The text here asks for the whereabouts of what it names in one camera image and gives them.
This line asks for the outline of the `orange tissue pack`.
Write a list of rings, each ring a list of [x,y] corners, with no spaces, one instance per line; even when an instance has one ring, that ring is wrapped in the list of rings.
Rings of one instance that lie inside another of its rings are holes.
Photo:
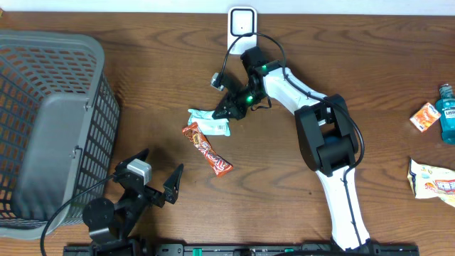
[[[415,114],[413,114],[409,120],[420,132],[425,132],[437,120],[439,120],[440,117],[441,114],[436,107],[427,102]]]

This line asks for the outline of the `blue liquid bottle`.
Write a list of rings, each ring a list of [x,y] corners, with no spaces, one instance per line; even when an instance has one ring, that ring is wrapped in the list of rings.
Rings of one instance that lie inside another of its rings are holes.
[[[436,109],[441,114],[441,137],[443,142],[454,144],[454,91],[449,84],[443,84],[439,88],[440,100],[436,103]]]

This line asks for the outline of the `yellow snack package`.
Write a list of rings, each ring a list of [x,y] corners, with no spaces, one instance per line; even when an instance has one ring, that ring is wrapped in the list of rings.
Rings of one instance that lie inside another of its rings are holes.
[[[454,171],[409,160],[407,178],[416,199],[439,198],[454,207]]]

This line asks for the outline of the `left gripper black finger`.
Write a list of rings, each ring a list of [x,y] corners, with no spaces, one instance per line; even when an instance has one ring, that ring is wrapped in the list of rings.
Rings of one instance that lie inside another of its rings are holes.
[[[148,155],[149,155],[149,149],[145,148],[144,150],[140,151],[139,153],[119,162],[117,164],[117,170],[119,171],[119,170],[127,168],[127,165],[135,159],[145,161]]]
[[[164,194],[167,198],[178,198],[179,186],[183,174],[184,165],[180,164],[176,170],[164,182]]]

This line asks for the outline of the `red chocolate bar wrapper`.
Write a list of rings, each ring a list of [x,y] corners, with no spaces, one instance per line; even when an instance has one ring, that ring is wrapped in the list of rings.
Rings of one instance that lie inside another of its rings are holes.
[[[217,177],[224,176],[233,170],[233,165],[215,152],[204,133],[200,130],[197,122],[184,127],[182,133],[205,157]]]

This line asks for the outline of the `teal wet wipes pack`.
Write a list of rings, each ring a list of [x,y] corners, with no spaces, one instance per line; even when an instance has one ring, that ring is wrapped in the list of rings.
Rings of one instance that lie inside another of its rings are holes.
[[[229,120],[226,118],[222,119],[213,119],[212,115],[214,110],[196,110],[188,109],[190,117],[188,119],[188,125],[196,122],[200,131],[204,135],[213,135],[213,136],[226,136],[231,135],[229,128]]]

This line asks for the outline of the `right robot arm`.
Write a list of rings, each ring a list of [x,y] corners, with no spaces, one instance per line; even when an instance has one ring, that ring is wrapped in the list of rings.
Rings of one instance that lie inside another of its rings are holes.
[[[332,239],[344,251],[358,249],[370,239],[355,189],[355,168],[363,155],[360,131],[340,95],[326,96],[296,78],[284,61],[268,61],[259,47],[240,59],[246,86],[223,72],[210,84],[227,90],[213,119],[242,119],[265,97],[285,106],[294,116],[299,149],[306,165],[318,176],[331,214]]]

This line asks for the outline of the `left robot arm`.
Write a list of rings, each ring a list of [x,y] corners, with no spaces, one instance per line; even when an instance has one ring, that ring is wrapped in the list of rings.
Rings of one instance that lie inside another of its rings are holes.
[[[92,239],[90,255],[149,255],[151,252],[144,239],[129,234],[147,208],[161,208],[165,203],[177,201],[184,165],[180,164],[164,182],[164,190],[158,191],[148,186],[152,177],[152,167],[146,163],[148,154],[149,150],[144,149],[114,168],[113,181],[124,189],[116,203],[96,198],[85,206],[82,219]]]

